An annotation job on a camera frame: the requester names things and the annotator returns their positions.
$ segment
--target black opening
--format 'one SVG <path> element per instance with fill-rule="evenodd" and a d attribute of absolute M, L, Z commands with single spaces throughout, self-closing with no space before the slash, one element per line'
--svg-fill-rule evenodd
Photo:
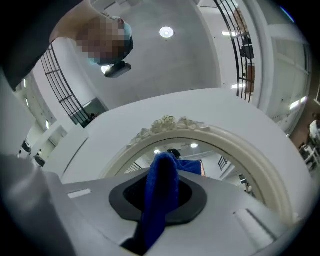
<path fill-rule="evenodd" d="M 124 198 L 132 204 L 135 208 L 139 209 L 141 212 L 145 210 L 145 187 L 147 182 L 147 176 L 138 180 L 133 185 L 126 188 L 123 192 Z M 186 204 L 191 196 L 191 188 L 182 181 L 179 181 L 179 207 Z"/>

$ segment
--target curved wall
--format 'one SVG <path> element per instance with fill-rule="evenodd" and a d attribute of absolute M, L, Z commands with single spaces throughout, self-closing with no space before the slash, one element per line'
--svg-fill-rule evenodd
<path fill-rule="evenodd" d="M 294 212 L 304 217 L 315 191 L 299 152 L 263 112 L 222 89 L 167 94 L 128 104 L 95 119 L 89 139 L 70 163 L 63 183 L 98 179 L 106 165 L 142 128 L 165 115 L 205 122 L 238 135 L 260 150 L 278 170 Z"/>

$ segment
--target white ceiling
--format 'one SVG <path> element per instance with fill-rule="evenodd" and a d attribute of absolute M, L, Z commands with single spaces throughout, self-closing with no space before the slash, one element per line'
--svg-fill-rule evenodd
<path fill-rule="evenodd" d="M 117 79 L 105 78 L 101 68 L 90 65 L 76 49 L 75 61 L 108 109 L 170 93 L 220 87 L 215 48 L 192 0 L 144 0 L 124 10 L 120 16 L 131 25 L 134 40 L 134 49 L 125 59 L 131 71 Z M 165 26 L 173 28 L 173 37 L 160 36 Z"/>
<path fill-rule="evenodd" d="M 198 147 L 191 148 L 190 145 L 192 143 L 197 143 Z M 206 157 L 214 153 L 214 148 L 207 143 L 203 143 L 201 141 L 195 141 L 192 139 L 185 139 L 185 142 L 175 142 L 168 143 L 166 145 L 157 146 L 147 152 L 142 158 L 151 164 L 155 159 L 155 150 L 159 150 L 161 152 L 166 152 L 169 149 L 176 149 L 181 154 L 181 157 L 185 160 L 200 160 L 203 157 Z"/>

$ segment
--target ornate mirror frame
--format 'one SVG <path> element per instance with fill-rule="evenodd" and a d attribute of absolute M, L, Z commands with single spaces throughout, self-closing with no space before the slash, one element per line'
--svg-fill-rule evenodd
<path fill-rule="evenodd" d="M 173 116 L 156 120 L 150 129 L 141 132 L 123 148 L 103 170 L 100 178 L 124 174 L 132 163 L 151 148 L 190 139 L 213 146 L 214 150 L 231 161 L 248 180 L 256 198 L 277 212 L 287 225 L 293 224 L 293 210 L 285 184 L 273 164 L 253 145 L 219 127 Z"/>

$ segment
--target white pillar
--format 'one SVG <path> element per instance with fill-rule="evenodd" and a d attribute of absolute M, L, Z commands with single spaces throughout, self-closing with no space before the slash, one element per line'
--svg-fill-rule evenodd
<path fill-rule="evenodd" d="M 56 121 L 54 124 L 50 126 L 48 130 L 42 134 L 42 136 L 37 140 L 37 142 L 33 145 L 31 148 L 31 154 L 29 156 L 30 159 L 32 159 L 39 150 L 43 147 L 43 145 L 46 143 L 47 140 L 55 133 L 55 131 L 60 128 L 62 125 L 60 122 Z"/>

